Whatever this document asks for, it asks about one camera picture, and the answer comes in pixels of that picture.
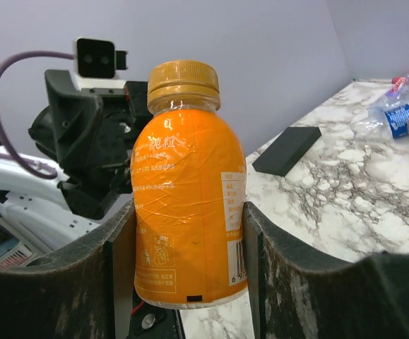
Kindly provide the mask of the orange juice bottle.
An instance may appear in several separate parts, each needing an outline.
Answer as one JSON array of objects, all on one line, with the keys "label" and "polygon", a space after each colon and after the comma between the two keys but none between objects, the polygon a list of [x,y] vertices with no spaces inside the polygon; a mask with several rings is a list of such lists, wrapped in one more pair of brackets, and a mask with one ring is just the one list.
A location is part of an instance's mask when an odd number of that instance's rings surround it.
[{"label": "orange juice bottle", "polygon": [[130,161],[136,209],[134,286],[145,302],[197,309],[247,288],[242,145],[218,116],[218,75],[200,61],[156,66],[148,79],[153,119]]}]

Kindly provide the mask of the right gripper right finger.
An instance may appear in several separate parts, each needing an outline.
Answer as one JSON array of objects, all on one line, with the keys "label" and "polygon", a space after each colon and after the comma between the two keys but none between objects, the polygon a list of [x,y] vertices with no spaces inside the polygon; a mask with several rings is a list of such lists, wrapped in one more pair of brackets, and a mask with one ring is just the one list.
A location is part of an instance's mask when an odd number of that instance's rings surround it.
[{"label": "right gripper right finger", "polygon": [[409,254],[335,258],[243,210],[256,338],[409,338]]}]

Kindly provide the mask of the blue label bottle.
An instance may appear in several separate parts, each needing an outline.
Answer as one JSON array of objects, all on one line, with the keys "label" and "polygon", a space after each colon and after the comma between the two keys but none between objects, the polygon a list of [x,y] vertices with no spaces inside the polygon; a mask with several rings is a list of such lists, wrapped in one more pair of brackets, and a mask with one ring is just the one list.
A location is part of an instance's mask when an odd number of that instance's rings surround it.
[{"label": "blue label bottle", "polygon": [[397,139],[408,135],[409,100],[392,109],[370,109],[368,116],[352,126],[362,140]]}]

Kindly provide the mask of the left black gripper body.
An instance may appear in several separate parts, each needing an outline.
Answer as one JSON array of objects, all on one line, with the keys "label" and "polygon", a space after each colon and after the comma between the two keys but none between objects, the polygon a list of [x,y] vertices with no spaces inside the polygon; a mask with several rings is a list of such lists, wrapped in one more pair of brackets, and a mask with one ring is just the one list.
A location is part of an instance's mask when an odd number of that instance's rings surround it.
[{"label": "left black gripper body", "polygon": [[75,215],[104,218],[122,194],[132,192],[131,150],[151,120],[148,84],[76,89],[68,71],[45,71],[49,104],[29,128],[37,148],[68,179],[58,187]]}]

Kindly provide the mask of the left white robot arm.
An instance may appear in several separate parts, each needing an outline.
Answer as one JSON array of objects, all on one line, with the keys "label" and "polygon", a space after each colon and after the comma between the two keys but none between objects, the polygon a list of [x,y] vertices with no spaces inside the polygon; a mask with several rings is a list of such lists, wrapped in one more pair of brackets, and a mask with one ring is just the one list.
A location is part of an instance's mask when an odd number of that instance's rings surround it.
[{"label": "left white robot arm", "polygon": [[38,254],[94,230],[132,192],[131,150],[151,120],[145,81],[78,89],[68,71],[45,72],[48,105],[29,128],[42,157],[23,169],[0,140],[0,221]]}]

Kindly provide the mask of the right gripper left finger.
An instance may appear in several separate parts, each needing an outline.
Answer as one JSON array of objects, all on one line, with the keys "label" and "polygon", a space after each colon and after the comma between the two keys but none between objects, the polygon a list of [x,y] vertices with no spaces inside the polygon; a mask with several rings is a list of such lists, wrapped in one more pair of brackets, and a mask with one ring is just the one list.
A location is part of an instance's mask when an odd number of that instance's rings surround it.
[{"label": "right gripper left finger", "polygon": [[128,338],[135,237],[129,201],[59,250],[0,270],[0,338]]}]

